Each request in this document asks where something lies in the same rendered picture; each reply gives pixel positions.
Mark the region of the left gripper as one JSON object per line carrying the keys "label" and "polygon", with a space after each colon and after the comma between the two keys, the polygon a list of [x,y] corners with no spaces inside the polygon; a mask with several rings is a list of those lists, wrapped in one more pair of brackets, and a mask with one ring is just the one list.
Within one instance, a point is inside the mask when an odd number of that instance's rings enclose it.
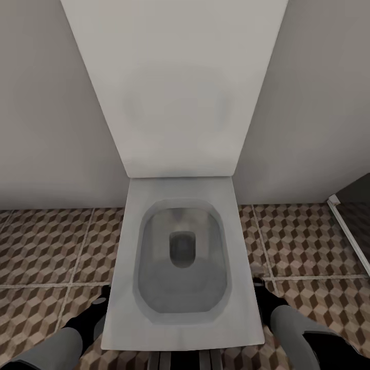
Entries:
{"label": "left gripper", "polygon": [[106,294],[106,293],[110,292],[110,290],[111,290],[111,288],[109,288],[109,285],[103,285],[101,287],[101,294],[102,294],[102,292],[103,292],[103,294]]}

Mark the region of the robot trunk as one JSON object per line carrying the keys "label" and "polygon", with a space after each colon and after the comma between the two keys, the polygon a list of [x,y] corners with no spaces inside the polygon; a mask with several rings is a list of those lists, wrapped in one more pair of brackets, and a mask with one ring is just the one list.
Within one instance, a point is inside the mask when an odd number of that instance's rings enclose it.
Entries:
{"label": "robot trunk", "polygon": [[220,348],[149,352],[147,370],[223,370]]}

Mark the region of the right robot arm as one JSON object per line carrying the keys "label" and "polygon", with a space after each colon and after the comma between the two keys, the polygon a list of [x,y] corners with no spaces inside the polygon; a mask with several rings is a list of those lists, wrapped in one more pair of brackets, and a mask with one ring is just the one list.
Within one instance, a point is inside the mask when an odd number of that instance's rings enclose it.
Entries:
{"label": "right robot arm", "polygon": [[[263,273],[250,267],[251,275]],[[262,324],[282,346],[295,370],[370,370],[370,359],[333,329],[315,322],[265,290],[263,279],[253,276]]]}

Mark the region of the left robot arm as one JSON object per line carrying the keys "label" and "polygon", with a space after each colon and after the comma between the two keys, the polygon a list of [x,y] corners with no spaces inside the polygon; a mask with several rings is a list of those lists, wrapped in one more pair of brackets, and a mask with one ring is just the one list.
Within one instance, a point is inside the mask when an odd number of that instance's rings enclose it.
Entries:
{"label": "left robot arm", "polygon": [[16,355],[0,370],[72,370],[104,329],[113,274],[91,307],[34,347]]}

